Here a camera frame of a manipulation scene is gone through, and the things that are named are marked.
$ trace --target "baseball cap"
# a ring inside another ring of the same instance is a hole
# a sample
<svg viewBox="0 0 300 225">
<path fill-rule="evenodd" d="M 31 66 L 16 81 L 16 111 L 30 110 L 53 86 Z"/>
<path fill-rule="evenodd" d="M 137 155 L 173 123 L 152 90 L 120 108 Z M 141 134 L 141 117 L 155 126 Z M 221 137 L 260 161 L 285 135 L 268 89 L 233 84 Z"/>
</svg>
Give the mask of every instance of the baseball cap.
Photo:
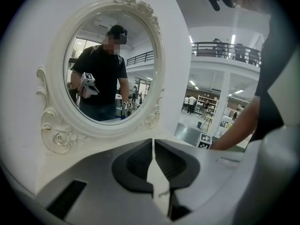
<svg viewBox="0 0 300 225">
<path fill-rule="evenodd" d="M 120 25 L 112 26 L 108 34 L 113 35 L 114 39 L 120 40 L 120 44 L 127 43 L 127 30 Z"/>
</svg>

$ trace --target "hand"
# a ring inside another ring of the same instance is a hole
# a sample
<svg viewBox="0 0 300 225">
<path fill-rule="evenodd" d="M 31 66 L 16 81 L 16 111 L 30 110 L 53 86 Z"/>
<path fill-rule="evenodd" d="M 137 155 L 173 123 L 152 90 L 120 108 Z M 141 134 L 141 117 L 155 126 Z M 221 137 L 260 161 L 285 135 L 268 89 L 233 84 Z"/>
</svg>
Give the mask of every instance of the hand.
<svg viewBox="0 0 300 225">
<path fill-rule="evenodd" d="M 87 89 L 85 88 L 84 84 L 80 84 L 79 86 L 79 95 L 83 98 L 89 98 L 91 95 L 87 95 Z"/>
</svg>

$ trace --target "wall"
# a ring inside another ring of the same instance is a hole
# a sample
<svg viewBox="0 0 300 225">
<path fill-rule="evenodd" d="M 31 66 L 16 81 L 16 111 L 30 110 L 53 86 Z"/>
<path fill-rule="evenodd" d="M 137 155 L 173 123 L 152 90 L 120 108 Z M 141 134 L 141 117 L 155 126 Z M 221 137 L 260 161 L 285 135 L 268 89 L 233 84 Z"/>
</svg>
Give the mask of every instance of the wall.
<svg viewBox="0 0 300 225">
<path fill-rule="evenodd" d="M 186 90 L 186 95 L 189 95 L 189 96 L 194 95 L 195 98 L 198 98 L 198 95 L 201 96 L 201 97 L 206 97 L 206 98 L 210 98 L 210 99 L 214 99 L 214 98 L 219 99 L 220 98 L 220 96 L 216 95 L 216 94 L 212 94 L 212 93 L 209 93 L 209 92 L 192 90 L 192 89 L 187 89 Z"/>
<path fill-rule="evenodd" d="M 196 91 L 196 90 L 192 90 L 192 89 L 187 89 L 186 95 L 189 95 L 189 96 L 194 95 L 195 98 L 198 98 L 198 95 L 200 95 L 201 97 L 206 97 L 206 98 L 210 98 L 210 99 L 214 99 L 214 98 L 219 99 L 220 98 L 220 96 L 216 95 L 216 94 L 212 94 L 209 92 L 207 93 L 207 92 L 203 92 L 203 91 Z M 238 101 L 234 101 L 231 99 L 228 100 L 227 107 L 237 110 L 238 105 L 247 106 L 247 104 L 243 103 L 243 102 L 238 102 Z"/>
<path fill-rule="evenodd" d="M 45 159 L 40 133 L 44 102 L 36 95 L 41 86 L 37 68 L 45 64 L 50 45 L 67 18 L 95 1 L 28 0 L 2 40 L 0 85 L 5 89 L 0 93 L 0 156 L 11 174 L 31 192 Z M 188 80 L 191 60 L 188 29 L 176 0 L 142 1 L 152 5 L 164 41 L 166 76 L 164 98 L 160 100 L 160 124 L 173 133 L 186 89 L 186 84 L 174 85 L 173 81 Z"/>
</svg>

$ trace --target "mirror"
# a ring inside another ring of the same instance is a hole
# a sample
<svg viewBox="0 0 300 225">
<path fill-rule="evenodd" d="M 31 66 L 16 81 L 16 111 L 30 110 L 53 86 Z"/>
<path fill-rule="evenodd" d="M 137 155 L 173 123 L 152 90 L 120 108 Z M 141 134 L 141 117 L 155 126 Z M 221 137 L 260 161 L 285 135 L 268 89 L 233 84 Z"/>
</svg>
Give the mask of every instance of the mirror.
<svg viewBox="0 0 300 225">
<path fill-rule="evenodd" d="M 65 55 L 64 82 L 78 110 L 119 124 L 147 102 L 154 82 L 151 32 L 134 14 L 99 13 L 77 30 Z"/>
</svg>

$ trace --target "human arm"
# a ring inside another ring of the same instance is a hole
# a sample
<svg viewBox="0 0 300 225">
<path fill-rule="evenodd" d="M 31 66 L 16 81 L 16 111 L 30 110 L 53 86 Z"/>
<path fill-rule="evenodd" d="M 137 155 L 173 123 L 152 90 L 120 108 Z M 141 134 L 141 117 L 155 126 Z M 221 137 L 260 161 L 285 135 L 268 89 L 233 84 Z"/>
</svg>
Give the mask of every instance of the human arm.
<svg viewBox="0 0 300 225">
<path fill-rule="evenodd" d="M 81 83 L 81 74 L 76 72 L 76 71 L 72 71 L 71 74 L 71 84 L 70 84 L 70 88 L 71 89 L 79 89 L 80 83 Z"/>
<path fill-rule="evenodd" d="M 211 146 L 211 149 L 226 150 L 243 141 L 255 131 L 258 121 L 260 98 L 254 96 L 240 113 L 230 129 Z"/>
<path fill-rule="evenodd" d="M 123 58 L 122 58 L 120 71 L 118 74 L 118 80 L 120 83 L 120 93 L 122 96 L 122 101 L 126 102 L 128 101 L 128 97 L 129 97 L 129 83 L 127 79 L 126 66 Z"/>
<path fill-rule="evenodd" d="M 90 49 L 85 49 L 78 57 L 76 63 L 73 65 L 70 84 L 71 89 L 79 89 L 81 76 L 85 72 L 85 65 L 89 55 Z"/>
<path fill-rule="evenodd" d="M 129 83 L 127 78 L 119 78 L 120 92 L 123 102 L 128 101 L 129 97 Z"/>
</svg>

